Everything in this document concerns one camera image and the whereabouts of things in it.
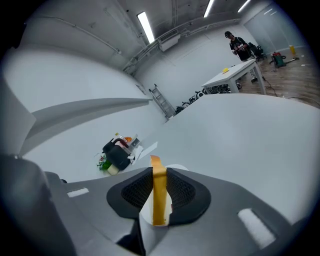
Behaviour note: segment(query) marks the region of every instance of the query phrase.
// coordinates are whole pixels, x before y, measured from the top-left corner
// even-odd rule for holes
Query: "orange object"
[[[151,155],[153,176],[153,222],[154,226],[165,225],[167,200],[167,168],[161,164],[160,157]]]
[[[131,137],[124,137],[126,139],[127,142],[130,142],[132,141],[132,138]]]

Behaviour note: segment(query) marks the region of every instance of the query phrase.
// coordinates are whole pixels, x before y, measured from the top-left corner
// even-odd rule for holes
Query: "fluorescent light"
[[[241,10],[242,10],[243,8],[245,8],[246,5],[249,4],[250,1],[251,1],[251,0],[246,0],[246,2],[245,2],[245,3],[241,6],[241,8],[238,10],[238,13],[240,13]]]
[[[146,34],[146,37],[149,40],[149,44],[151,44],[152,42],[155,41],[155,38],[154,38],[154,34],[152,34],[152,30],[151,30],[146,13],[142,12],[142,13],[138,14],[137,17],[143,27],[143,30]]]
[[[266,15],[268,12],[270,12],[272,10],[272,8],[270,10],[267,10],[263,15]]]
[[[204,18],[209,15],[209,12],[210,12],[210,9],[211,9],[211,6],[212,6],[213,3],[214,3],[214,0],[210,0],[209,1],[208,6],[207,6],[207,8],[205,10],[205,13],[204,13],[204,16],[203,16]]]

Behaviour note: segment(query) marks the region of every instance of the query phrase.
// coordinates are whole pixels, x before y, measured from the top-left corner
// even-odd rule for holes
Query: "chair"
[[[255,59],[258,61],[260,59],[267,59],[267,55],[264,53],[264,50],[261,48],[260,45],[255,46],[253,43],[249,43],[248,44],[250,47],[250,50],[253,52],[253,54],[255,55]]]

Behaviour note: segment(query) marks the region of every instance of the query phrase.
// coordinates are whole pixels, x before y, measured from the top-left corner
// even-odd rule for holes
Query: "white table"
[[[310,213],[319,186],[319,131],[320,109],[313,106],[266,95],[214,94],[141,144],[158,142],[150,154],[163,165],[239,184],[295,223]],[[124,172],[149,167],[149,155]]]
[[[262,74],[260,72],[260,69],[258,68],[258,65],[257,65],[255,59],[251,59],[246,62],[242,62],[238,65],[235,65],[235,66],[229,68],[229,70],[226,73],[220,72],[214,78],[207,81],[201,87],[204,87],[205,91],[208,94],[211,94],[208,87],[228,84],[231,89],[231,92],[237,94],[237,93],[239,93],[239,90],[236,85],[236,80],[239,79],[240,77],[242,77],[245,73],[249,72],[252,69],[254,70],[256,78],[258,78],[258,83],[259,83],[259,86],[261,89],[261,94],[266,95],[266,89],[265,89],[264,81],[262,78]]]

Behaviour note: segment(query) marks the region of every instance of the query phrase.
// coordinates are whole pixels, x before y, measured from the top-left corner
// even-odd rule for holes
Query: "wooden floor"
[[[259,61],[258,64],[262,71],[262,75],[275,89],[278,97],[307,97],[292,98],[291,100],[300,101],[320,109],[320,69],[318,64],[307,48],[296,48],[295,50],[296,57],[299,57],[299,60],[288,63],[283,67],[275,68],[273,63],[269,64],[271,61],[270,56],[268,56],[267,59]],[[284,59],[285,62],[293,58],[293,55],[289,50],[280,52],[282,55],[286,56],[286,59]],[[239,82],[242,85],[240,93],[261,93],[258,82],[251,83],[250,73],[244,75]],[[269,84],[265,81],[264,86],[269,87]],[[275,93],[271,88],[266,88],[266,94],[275,96]]]

